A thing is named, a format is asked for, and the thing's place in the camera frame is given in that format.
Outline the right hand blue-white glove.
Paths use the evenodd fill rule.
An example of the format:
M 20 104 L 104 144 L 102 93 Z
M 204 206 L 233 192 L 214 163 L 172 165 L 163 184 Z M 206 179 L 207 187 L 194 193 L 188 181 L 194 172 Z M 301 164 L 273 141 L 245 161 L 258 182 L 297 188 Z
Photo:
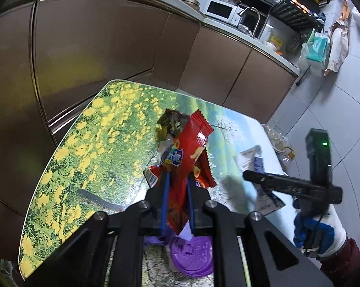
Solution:
M 317 216 L 303 216 L 300 211 L 294 219 L 294 245 L 306 249 L 308 232 L 321 235 L 317 260 L 325 260 L 340 252 L 347 243 L 347 232 L 343 228 L 334 205 L 330 204 L 327 211 Z

